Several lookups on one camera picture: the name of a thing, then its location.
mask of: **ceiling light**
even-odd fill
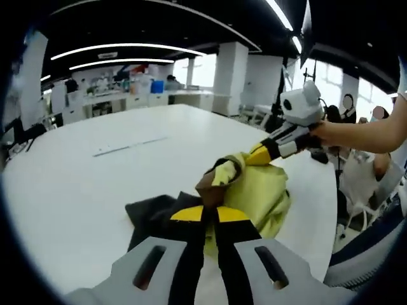
[[[97,50],[97,49],[102,49],[102,48],[119,48],[119,47],[146,47],[146,48],[159,48],[159,49],[168,49],[168,50],[174,50],[174,51],[181,51],[185,53],[192,53],[196,54],[199,56],[204,56],[206,55],[205,53],[194,51],[194,50],[189,50],[189,49],[184,49],[184,48],[178,48],[176,46],[164,46],[162,44],[151,44],[151,43],[111,43],[111,44],[100,44],[98,46],[87,46],[86,48],[80,48],[72,51],[68,51],[59,55],[56,55],[54,57],[51,57],[51,60],[55,60],[64,56],[68,56],[70,54],[75,54],[79,52],[84,52],[84,51],[89,51],[89,50]]]
[[[292,39],[295,47],[297,48],[298,53],[301,54],[303,47],[301,46],[300,40],[298,39],[297,36],[294,36]]]
[[[266,2],[268,3],[268,5],[270,5],[272,7],[274,13],[280,19],[283,26],[286,27],[287,29],[289,29],[290,31],[292,31],[293,27],[291,26],[291,24],[288,21],[287,17],[282,12],[282,10],[280,9],[280,6],[275,2],[275,0],[266,0]]]
[[[46,79],[48,79],[50,77],[51,77],[50,75],[44,76],[43,78],[41,78],[41,81],[44,81],[44,80],[46,80]]]
[[[168,60],[168,59],[126,58],[126,59],[103,60],[101,62],[90,62],[89,64],[75,65],[74,67],[70,67],[69,70],[75,70],[75,69],[79,69],[79,68],[89,67],[91,65],[112,64],[113,62],[165,62],[165,63],[168,63],[168,64],[174,63],[173,60]]]

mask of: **black ceiling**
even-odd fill
[[[391,43],[394,31],[387,14],[397,10],[393,0],[310,0],[314,42],[318,57],[361,74],[385,91],[398,82],[398,61]],[[78,1],[54,1],[57,11]],[[167,1],[204,13],[229,25],[256,46],[230,30],[190,11],[154,1],[99,0],[66,8],[44,18],[39,30],[47,36],[43,75],[65,76],[69,67],[99,61],[97,54],[117,51],[118,58],[170,58],[188,56],[153,48],[115,48],[86,51],[54,61],[50,57],[86,46],[108,43],[157,43],[181,48],[199,48],[213,53],[219,43],[240,41],[259,54],[296,56],[287,31],[265,0],[177,0]],[[305,0],[276,0],[299,34]],[[369,67],[377,68],[372,72]]]

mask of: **blue bin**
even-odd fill
[[[151,83],[151,93],[163,93],[164,81],[153,81]]]

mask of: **yellow cloth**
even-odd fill
[[[273,165],[247,166],[247,157],[244,153],[226,157],[232,161],[215,168],[212,185],[229,183],[236,175],[235,163],[238,164],[242,173],[228,186],[223,205],[243,211],[263,238],[273,238],[291,205],[286,193],[287,175],[284,169]],[[217,257],[213,226],[207,231],[205,253]]]

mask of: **round table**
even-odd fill
[[[127,251],[125,205],[195,184],[218,158],[268,134],[186,105],[135,109],[45,133],[4,169],[10,217],[27,255],[59,291],[94,287]],[[102,154],[123,146],[128,149]],[[332,164],[303,151],[274,164],[287,172],[292,205],[276,239],[322,281],[336,230]]]

